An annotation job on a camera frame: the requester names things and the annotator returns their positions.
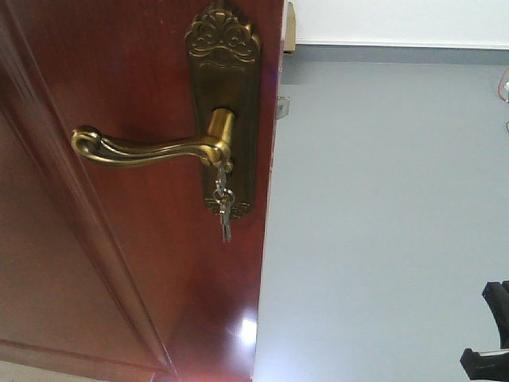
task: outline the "key ring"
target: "key ring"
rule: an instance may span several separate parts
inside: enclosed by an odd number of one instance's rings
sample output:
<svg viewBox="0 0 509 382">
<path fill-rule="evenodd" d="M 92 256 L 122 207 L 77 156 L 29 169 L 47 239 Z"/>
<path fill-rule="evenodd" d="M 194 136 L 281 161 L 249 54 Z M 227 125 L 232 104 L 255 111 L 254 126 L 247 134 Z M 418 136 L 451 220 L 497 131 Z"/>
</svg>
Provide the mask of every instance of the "key ring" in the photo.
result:
<svg viewBox="0 0 509 382">
<path fill-rule="evenodd" d="M 218 189 L 215 189 L 214 192 L 212 193 L 212 197 L 214 198 L 214 201 L 218 205 L 221 205 L 223 203 L 233 203 L 235 201 L 235 194 L 233 193 L 233 191 L 231 191 L 230 189 L 223 189 L 222 191 L 223 195 L 221 195 L 221 192 Z"/>
</svg>

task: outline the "door handle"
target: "door handle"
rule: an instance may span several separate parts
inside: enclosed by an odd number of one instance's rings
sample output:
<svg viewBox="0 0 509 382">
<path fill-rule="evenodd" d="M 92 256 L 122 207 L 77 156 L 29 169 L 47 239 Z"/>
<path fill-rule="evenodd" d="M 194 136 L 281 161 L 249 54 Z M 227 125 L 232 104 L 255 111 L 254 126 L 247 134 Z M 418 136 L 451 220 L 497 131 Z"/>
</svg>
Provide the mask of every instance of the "door handle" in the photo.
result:
<svg viewBox="0 0 509 382">
<path fill-rule="evenodd" d="M 215 109 L 208 125 L 208 135 L 178 139 L 163 143 L 139 143 L 110 137 L 91 126 L 72 132 L 71 145 L 82 157 L 105 166 L 138 167 L 194 155 L 208 166 L 226 166 L 231 171 L 231 128 L 235 121 L 227 109 Z"/>
<path fill-rule="evenodd" d="M 256 143 L 261 41 L 252 22 L 229 1 L 197 14 L 185 34 L 196 136 L 172 142 L 139 143 L 111 137 L 90 126 L 73 131 L 71 145 L 100 165 L 145 166 L 181 155 L 201 159 L 205 205 L 222 208 L 216 194 L 218 169 L 235 195 L 229 209 L 237 219 L 255 198 Z"/>
</svg>

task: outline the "door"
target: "door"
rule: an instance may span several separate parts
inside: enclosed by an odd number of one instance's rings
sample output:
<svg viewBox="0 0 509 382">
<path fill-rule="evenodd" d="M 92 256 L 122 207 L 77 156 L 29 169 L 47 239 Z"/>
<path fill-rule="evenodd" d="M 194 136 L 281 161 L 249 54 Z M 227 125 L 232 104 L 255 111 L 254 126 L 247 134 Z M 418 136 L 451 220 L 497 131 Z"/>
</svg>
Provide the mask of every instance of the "door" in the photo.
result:
<svg viewBox="0 0 509 382">
<path fill-rule="evenodd" d="M 84 124 L 140 142 L 195 134 L 185 34 L 207 4 L 2 2 L 3 360 L 122 382 L 250 379 L 283 1 L 235 1 L 262 53 L 254 203 L 230 243 L 196 158 L 116 169 L 70 145 Z"/>
</svg>

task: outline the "white wall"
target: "white wall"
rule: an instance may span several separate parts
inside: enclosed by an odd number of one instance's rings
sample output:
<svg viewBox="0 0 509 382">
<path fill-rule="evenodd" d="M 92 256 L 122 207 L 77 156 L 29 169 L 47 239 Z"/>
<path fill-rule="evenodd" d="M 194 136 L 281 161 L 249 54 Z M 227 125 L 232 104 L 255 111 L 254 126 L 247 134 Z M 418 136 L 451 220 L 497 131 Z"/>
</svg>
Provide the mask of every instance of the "white wall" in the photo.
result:
<svg viewBox="0 0 509 382">
<path fill-rule="evenodd" d="M 297 43 L 508 49 L 507 0 L 291 0 Z"/>
<path fill-rule="evenodd" d="M 504 67 L 289 60 L 254 382 L 467 381 L 509 279 Z"/>
</svg>

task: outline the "door panel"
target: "door panel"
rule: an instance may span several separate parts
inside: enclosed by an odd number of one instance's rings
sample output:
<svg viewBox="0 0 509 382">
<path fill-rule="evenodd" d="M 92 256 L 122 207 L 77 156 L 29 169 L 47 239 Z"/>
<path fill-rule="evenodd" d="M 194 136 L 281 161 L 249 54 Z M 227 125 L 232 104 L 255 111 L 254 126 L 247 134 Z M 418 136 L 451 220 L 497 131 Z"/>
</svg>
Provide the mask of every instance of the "door panel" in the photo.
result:
<svg viewBox="0 0 509 382">
<path fill-rule="evenodd" d="M 108 285 L 118 320 L 150 351 L 149 362 L 182 380 L 248 380 L 254 359 L 240 331 L 258 311 L 283 1 L 235 3 L 262 38 L 262 79 L 254 209 L 233 222 L 230 244 L 204 207 L 195 158 L 112 169 L 84 163 L 68 144 L 83 124 L 141 142 L 194 134 L 184 35 L 208 2 L 3 6 L 2 111 L 79 241 L 76 256 Z M 77 336 L 60 340 L 76 350 Z"/>
</svg>

